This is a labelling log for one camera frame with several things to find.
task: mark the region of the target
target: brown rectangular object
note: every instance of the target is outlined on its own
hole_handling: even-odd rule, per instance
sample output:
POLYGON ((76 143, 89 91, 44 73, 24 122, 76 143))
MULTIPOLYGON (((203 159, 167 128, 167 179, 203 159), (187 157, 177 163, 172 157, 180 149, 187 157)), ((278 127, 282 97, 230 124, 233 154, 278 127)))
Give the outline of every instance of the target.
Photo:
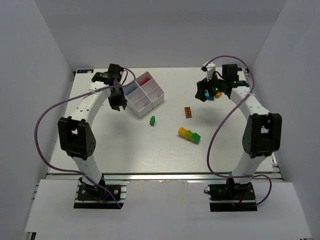
POLYGON ((190 109, 189 106, 187 106, 187 107, 184 108, 184 113, 185 113, 185 118, 186 118, 186 119, 192 118, 191 109, 190 109))

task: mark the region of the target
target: white floor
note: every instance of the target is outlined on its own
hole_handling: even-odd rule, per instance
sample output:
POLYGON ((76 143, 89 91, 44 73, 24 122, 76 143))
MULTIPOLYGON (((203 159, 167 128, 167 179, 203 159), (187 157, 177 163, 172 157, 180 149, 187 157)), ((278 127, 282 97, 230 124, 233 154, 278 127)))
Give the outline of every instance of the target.
MULTIPOLYGON (((26 225, 36 240, 310 238, 292 183, 274 182, 255 212, 210 212, 204 182, 134 181, 119 209, 73 209, 77 180, 41 180, 26 225)), ((253 182, 257 200, 269 183, 253 182)))
MULTIPOLYGON (((214 101, 195 99, 197 82, 206 76, 199 67, 132 70, 137 77, 150 72, 164 91, 164 102, 143 118, 138 118, 129 108, 121 112, 112 110, 106 101, 92 125, 98 168, 103 173, 207 173, 206 155, 211 137, 235 104, 225 95, 214 101), (191 108, 192 118, 186 119, 185 107, 191 108), (149 124, 151 116, 155 116, 155 126, 149 124), (200 143, 194 144, 179 137, 180 127, 198 133, 200 143)), ((71 97, 87 92, 93 75, 76 74, 71 97)), ((239 77, 245 79, 242 71, 239 77)), ((70 102, 65 116, 69 116, 80 101, 70 102)), ((237 110, 220 130, 210 155, 211 167, 215 171, 230 172, 235 168, 243 152, 245 126, 246 120, 237 110)), ((51 163, 60 168, 77 169, 71 158, 60 149, 59 140, 51 163)), ((258 172, 272 171, 271 158, 258 168, 258 172)))

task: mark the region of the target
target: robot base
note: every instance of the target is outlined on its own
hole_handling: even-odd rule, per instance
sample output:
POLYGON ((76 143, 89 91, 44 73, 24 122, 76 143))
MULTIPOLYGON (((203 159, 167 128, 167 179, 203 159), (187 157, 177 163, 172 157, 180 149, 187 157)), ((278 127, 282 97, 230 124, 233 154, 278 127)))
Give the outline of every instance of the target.
POLYGON ((252 185, 243 192, 243 199, 235 200, 227 190, 226 184, 211 184, 210 212, 252 212, 257 211, 256 196, 252 185))
MULTIPOLYGON (((122 185, 105 185, 105 187, 113 194, 120 206, 124 205, 121 199, 122 185)), ((103 197, 97 197, 91 191, 85 188, 79 181, 78 190, 75 195, 74 209, 119 209, 116 202, 109 196, 106 200, 103 197)))

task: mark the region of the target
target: white storage bin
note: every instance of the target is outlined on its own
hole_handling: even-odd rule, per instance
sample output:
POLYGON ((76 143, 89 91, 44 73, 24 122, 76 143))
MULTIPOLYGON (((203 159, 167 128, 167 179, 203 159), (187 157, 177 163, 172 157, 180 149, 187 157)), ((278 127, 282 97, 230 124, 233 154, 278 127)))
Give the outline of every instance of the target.
POLYGON ((127 106, 142 118, 165 100, 165 93, 149 72, 137 77, 135 83, 123 88, 127 106))

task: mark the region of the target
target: gray wall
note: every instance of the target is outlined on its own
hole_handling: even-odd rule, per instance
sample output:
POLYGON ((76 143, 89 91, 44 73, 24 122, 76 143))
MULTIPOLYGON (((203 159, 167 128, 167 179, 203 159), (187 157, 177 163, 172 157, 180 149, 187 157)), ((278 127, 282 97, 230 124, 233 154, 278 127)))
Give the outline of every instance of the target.
POLYGON ((251 65, 286 0, 35 0, 70 67, 251 65))
POLYGON ((283 117, 276 157, 320 239, 320 2, 288 1, 253 64, 256 95, 283 117))
MULTIPOLYGON (((47 107, 67 97, 73 75, 33 0, 1 1, 0 32, 0 238, 19 240, 47 169, 34 127, 47 107)), ((47 158, 62 110, 53 110, 40 128, 47 158)))

